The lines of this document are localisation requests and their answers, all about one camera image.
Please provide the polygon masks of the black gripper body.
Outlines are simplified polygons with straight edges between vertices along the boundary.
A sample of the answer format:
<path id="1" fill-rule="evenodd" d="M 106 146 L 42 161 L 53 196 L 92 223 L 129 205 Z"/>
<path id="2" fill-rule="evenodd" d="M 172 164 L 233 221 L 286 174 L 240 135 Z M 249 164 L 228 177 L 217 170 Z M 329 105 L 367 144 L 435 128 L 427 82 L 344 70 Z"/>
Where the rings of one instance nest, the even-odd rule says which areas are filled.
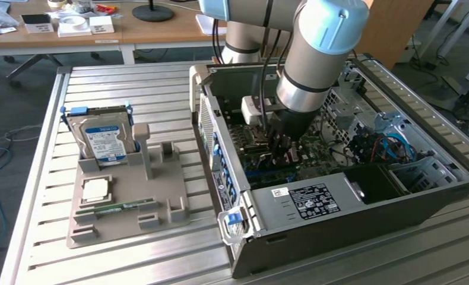
<path id="1" fill-rule="evenodd" d="M 308 131 L 316 116 L 316 111 L 308 113 L 294 112 L 290 109 L 274 111 L 269 119 L 269 136 L 285 135 L 297 141 Z"/>

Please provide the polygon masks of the graphics card with metal bracket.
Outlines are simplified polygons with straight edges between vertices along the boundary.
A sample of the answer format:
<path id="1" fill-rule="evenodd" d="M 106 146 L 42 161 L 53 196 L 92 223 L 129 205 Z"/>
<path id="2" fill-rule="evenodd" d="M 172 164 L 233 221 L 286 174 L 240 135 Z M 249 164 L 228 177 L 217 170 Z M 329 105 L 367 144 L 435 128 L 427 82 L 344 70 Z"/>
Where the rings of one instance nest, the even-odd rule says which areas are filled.
<path id="1" fill-rule="evenodd" d="M 297 154 L 292 154 L 290 151 L 265 152 L 258 157 L 256 169 L 262 172 L 269 171 L 284 171 L 285 169 L 293 169 L 300 166 L 302 160 Z"/>

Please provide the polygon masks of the green motherboard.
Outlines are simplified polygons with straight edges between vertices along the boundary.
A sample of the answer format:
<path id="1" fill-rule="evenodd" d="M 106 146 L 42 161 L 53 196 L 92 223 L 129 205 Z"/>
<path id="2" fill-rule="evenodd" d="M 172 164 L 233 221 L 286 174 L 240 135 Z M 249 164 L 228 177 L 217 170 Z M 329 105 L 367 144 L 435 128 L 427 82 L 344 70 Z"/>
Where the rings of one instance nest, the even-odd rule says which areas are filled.
<path id="1" fill-rule="evenodd" d="M 320 134 L 320 131 L 324 129 L 321 115 L 322 113 L 317 114 L 313 124 L 309 126 L 306 133 L 297 141 L 300 146 L 300 158 L 302 160 L 301 165 L 296 166 L 293 169 L 285 169 L 284 171 L 260 171 L 258 175 L 249 177 L 245 176 L 252 190 L 300 181 L 298 171 L 302 168 L 317 167 L 321 169 L 321 173 L 325 176 L 338 167 L 338 162 L 329 151 L 332 143 L 328 142 Z M 244 172 L 246 170 L 254 170 L 260 155 L 244 154 L 244 146 L 250 145 L 252 137 L 248 130 L 249 125 L 245 124 L 241 111 L 225 111 L 224 118 L 226 120 L 228 131 L 241 162 L 241 168 Z"/>

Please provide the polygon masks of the CPU socket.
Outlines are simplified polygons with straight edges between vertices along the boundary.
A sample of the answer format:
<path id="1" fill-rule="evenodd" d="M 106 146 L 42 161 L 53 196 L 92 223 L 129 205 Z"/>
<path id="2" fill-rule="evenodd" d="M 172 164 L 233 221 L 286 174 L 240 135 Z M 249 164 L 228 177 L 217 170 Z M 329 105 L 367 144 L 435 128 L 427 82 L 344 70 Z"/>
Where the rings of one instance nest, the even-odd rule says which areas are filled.
<path id="1" fill-rule="evenodd" d="M 258 125 L 249 125 L 248 130 L 249 130 L 249 135 L 252 137 L 250 145 L 268 146 L 269 139 L 266 137 L 266 132 L 262 129 L 262 127 Z"/>

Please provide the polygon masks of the silver chipset heatsink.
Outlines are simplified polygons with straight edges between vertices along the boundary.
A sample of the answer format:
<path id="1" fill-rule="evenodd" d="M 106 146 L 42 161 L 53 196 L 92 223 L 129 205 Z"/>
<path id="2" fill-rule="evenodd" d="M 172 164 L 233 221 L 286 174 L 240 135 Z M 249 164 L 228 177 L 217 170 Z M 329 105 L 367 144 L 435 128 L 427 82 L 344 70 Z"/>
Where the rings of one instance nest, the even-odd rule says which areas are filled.
<path id="1" fill-rule="evenodd" d="M 306 167 L 298 171 L 300 180 L 313 179 L 316 177 L 321 177 L 322 175 L 321 169 L 317 167 Z"/>

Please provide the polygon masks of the perforated silver disk bay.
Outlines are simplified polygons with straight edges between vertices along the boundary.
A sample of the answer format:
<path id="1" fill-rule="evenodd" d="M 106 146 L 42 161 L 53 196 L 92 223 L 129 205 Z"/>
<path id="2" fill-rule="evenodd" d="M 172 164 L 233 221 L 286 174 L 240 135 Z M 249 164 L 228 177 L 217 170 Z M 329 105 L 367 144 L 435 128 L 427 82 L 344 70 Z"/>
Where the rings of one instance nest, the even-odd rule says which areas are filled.
<path id="1" fill-rule="evenodd" d="M 324 106 L 328 112 L 326 127 L 332 130 L 333 137 L 345 145 L 362 128 L 374 130 L 378 113 L 353 89 L 333 87 Z"/>

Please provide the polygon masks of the grey power supply unit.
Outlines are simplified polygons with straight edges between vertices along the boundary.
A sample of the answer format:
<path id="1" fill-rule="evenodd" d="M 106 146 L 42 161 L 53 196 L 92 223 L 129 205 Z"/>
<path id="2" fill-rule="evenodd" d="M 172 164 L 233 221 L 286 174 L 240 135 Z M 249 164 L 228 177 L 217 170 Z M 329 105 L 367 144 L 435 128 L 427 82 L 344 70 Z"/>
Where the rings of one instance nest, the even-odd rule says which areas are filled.
<path id="1" fill-rule="evenodd" d="M 365 197 L 342 172 L 252 190 L 254 231 L 265 236 L 350 214 L 365 209 Z"/>

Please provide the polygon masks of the black plastic shroud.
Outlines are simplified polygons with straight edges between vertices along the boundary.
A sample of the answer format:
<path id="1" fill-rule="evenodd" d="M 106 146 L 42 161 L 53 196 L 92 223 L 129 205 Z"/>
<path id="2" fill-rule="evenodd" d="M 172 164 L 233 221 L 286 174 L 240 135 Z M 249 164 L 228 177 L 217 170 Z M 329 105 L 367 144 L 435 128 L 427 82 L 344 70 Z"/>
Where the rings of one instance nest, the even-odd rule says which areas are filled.
<path id="1" fill-rule="evenodd" d="M 348 167 L 342 172 L 365 204 L 386 201 L 407 194 L 382 164 Z"/>

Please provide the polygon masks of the black open PC case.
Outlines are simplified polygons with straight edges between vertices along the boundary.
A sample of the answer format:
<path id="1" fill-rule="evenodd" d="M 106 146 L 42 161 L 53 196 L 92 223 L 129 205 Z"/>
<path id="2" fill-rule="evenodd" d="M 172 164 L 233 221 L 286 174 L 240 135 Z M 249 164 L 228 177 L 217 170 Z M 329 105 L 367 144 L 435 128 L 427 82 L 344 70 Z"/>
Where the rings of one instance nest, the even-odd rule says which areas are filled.
<path id="1" fill-rule="evenodd" d="M 363 164 L 382 164 L 389 169 L 391 164 L 434 157 L 458 181 L 411 193 L 389 170 L 406 195 L 366 204 L 365 209 L 344 216 L 260 235 L 254 231 L 257 219 L 250 213 L 252 189 L 224 112 L 241 111 L 242 97 L 258 99 L 261 77 L 265 77 L 265 98 L 277 99 L 280 73 L 274 64 L 197 64 L 189 71 L 192 125 L 216 222 L 220 212 L 244 206 L 253 226 L 252 237 L 230 246 L 224 243 L 232 277 L 237 279 L 415 229 L 441 209 L 469 195 L 469 138 L 375 60 L 350 58 L 333 87 L 353 89 L 378 114 L 374 130 L 362 128 L 345 145 L 326 127 L 328 112 L 321 105 L 320 134 L 332 143 L 329 151 L 338 162 L 329 175 Z"/>

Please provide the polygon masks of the slotted silver disk bay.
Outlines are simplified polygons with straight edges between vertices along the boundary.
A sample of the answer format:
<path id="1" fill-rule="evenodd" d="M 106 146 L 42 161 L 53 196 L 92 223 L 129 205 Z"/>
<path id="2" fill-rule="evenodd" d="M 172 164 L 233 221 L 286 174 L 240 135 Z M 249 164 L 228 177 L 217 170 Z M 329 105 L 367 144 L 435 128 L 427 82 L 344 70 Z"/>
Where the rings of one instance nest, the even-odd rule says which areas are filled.
<path id="1" fill-rule="evenodd" d="M 391 164 L 389 170 L 407 192 L 411 193 L 447 186 L 458 181 L 446 166 L 434 157 L 425 157 L 407 164 Z"/>

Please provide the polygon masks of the white paper stack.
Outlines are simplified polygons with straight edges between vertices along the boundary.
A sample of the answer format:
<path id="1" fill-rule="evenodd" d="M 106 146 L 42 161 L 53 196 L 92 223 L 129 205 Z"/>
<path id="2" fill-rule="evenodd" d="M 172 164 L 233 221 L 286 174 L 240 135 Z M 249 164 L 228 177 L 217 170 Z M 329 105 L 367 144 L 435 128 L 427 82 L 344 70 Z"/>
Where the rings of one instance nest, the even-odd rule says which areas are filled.
<path id="1" fill-rule="evenodd" d="M 202 34 L 210 36 L 212 31 L 213 31 L 214 19 L 209 16 L 202 15 L 202 14 L 197 14 L 196 15 L 196 22 L 197 22 L 197 25 L 200 27 Z"/>

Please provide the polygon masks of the grey parts rack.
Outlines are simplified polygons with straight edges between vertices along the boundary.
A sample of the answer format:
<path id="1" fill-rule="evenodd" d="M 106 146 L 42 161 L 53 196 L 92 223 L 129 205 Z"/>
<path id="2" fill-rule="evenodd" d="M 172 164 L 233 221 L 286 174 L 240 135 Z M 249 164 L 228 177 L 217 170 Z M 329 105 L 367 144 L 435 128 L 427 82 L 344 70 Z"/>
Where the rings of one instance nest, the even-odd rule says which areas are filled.
<path id="1" fill-rule="evenodd" d="M 68 248 L 104 243 L 130 236 L 181 227 L 190 222 L 190 207 L 178 149 L 172 141 L 149 149 L 149 127 L 140 123 L 132 127 L 140 151 L 128 155 L 124 164 L 100 167 L 93 160 L 80 160 L 74 179 Z M 108 195 L 102 200 L 82 202 L 84 183 L 92 179 L 108 180 Z M 106 213 L 77 215 L 78 210 L 153 198 L 154 202 L 136 208 Z"/>

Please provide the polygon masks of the wooden cabinet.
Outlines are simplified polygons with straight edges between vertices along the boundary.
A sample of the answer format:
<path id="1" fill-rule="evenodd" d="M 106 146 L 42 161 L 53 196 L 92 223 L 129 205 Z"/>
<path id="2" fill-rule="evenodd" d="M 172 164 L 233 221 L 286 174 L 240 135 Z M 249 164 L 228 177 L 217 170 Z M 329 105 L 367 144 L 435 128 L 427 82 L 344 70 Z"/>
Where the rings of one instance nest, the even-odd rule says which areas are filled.
<path id="1" fill-rule="evenodd" d="M 357 53 L 369 53 L 386 68 L 393 68 L 433 0 L 363 0 L 369 18 Z"/>

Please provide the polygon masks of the hard disk with blue carrier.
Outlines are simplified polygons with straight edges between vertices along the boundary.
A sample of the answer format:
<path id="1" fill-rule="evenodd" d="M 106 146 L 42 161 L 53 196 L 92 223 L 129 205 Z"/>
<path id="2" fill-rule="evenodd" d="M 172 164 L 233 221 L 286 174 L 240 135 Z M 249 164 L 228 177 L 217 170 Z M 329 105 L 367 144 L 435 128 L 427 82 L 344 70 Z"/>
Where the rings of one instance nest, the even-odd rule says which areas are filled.
<path id="1" fill-rule="evenodd" d="M 132 106 L 60 107 L 61 120 L 73 135 L 82 159 L 100 167 L 122 164 L 140 150 L 132 136 Z"/>

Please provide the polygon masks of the green RAM stick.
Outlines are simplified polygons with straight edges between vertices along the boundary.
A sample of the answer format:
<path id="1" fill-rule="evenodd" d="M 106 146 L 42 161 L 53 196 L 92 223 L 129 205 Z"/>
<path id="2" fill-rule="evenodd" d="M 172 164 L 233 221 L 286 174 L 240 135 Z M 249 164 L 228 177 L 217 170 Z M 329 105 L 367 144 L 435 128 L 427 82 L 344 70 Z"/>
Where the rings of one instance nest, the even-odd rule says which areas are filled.
<path id="1" fill-rule="evenodd" d="M 106 214 L 106 213 L 113 213 L 124 210 L 129 210 L 136 208 L 140 204 L 144 204 L 146 202 L 154 202 L 153 198 L 138 200 L 138 201 L 132 201 L 132 202 L 125 202 L 125 203 L 116 203 L 110 205 L 104 205 L 100 207 L 94 207 L 90 210 L 78 210 L 74 213 L 77 215 L 80 214 L 89 214 L 89 213 L 98 213 L 98 214 Z"/>

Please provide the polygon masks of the silver CPU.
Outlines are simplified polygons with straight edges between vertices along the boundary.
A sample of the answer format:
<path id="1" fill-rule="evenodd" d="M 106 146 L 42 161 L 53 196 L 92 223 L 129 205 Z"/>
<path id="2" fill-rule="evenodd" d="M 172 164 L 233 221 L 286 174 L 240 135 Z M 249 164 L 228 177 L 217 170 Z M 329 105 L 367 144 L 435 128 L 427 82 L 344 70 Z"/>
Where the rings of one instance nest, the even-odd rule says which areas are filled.
<path id="1" fill-rule="evenodd" d="M 84 183 L 82 202 L 94 202 L 104 199 L 108 195 L 108 180 L 92 179 Z"/>

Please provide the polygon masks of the black round lamp base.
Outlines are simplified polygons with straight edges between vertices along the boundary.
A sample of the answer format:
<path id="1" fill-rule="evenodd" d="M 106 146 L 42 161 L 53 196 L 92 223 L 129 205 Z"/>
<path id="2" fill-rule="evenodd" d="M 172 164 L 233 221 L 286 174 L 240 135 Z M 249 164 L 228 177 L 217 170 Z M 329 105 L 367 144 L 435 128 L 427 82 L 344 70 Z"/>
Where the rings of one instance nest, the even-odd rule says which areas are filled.
<path id="1" fill-rule="evenodd" d="M 132 15 L 141 21 L 158 23 L 170 20 L 174 17 L 174 12 L 169 8 L 156 5 L 153 0 L 148 0 L 148 4 L 133 8 Z"/>

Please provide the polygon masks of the plain white box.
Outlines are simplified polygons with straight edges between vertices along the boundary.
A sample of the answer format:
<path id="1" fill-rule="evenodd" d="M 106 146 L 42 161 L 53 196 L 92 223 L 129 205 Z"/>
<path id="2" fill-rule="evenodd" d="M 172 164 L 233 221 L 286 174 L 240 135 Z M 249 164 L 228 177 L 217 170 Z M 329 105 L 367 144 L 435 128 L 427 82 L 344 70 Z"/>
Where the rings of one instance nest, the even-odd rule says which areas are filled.
<path id="1" fill-rule="evenodd" d="M 96 16 L 89 18 L 89 29 L 92 34 L 105 34 L 114 32 L 114 26 L 112 23 L 112 17 Z"/>

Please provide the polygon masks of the white boxes on desk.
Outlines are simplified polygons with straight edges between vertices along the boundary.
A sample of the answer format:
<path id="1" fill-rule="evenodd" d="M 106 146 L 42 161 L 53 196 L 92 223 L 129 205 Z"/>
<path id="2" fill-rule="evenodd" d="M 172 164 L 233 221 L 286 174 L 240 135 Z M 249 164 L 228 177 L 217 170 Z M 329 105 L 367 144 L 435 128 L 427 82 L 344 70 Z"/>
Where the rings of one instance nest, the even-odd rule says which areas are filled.
<path id="1" fill-rule="evenodd" d="M 89 36 L 92 35 L 89 24 L 80 16 L 68 16 L 58 20 L 57 36 Z"/>

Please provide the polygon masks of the white box with black top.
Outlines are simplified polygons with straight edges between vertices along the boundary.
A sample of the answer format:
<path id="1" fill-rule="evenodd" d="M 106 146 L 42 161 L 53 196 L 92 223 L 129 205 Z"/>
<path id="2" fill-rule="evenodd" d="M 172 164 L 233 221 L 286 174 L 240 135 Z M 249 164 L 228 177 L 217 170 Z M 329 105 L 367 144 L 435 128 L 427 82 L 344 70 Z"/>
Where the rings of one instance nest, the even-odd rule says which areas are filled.
<path id="1" fill-rule="evenodd" d="M 21 19 L 29 34 L 53 32 L 52 20 L 48 14 L 24 14 Z"/>

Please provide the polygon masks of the wooden desk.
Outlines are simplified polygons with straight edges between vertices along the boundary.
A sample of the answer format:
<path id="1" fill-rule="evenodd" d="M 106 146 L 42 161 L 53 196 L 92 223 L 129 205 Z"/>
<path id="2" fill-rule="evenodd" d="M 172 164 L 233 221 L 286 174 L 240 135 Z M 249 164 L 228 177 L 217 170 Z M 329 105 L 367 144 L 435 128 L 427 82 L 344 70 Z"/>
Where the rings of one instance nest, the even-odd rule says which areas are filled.
<path id="1" fill-rule="evenodd" d="M 106 1 L 117 7 L 112 20 L 114 32 L 90 36 L 58 37 L 56 32 L 30 34 L 24 26 L 14 32 L 0 34 L 0 56 L 33 55 L 37 53 L 73 53 L 117 51 L 124 61 L 130 61 L 136 49 L 209 47 L 210 37 L 206 36 L 196 22 L 197 2 L 174 3 L 156 0 L 169 7 L 174 17 L 161 23 L 148 23 L 132 15 L 134 7 L 144 1 Z"/>

